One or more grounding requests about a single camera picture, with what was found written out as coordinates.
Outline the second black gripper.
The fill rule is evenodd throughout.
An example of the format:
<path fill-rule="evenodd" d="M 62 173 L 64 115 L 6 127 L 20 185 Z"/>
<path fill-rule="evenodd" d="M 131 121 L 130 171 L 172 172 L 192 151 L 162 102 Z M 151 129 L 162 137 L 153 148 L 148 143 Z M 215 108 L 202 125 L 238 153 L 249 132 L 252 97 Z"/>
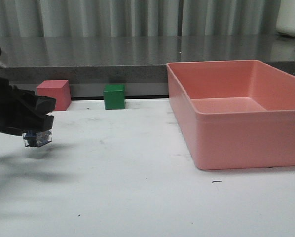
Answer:
<path fill-rule="evenodd" d="M 53 127 L 56 99 L 22 90 L 0 77 L 0 133 L 19 135 L 45 132 Z"/>

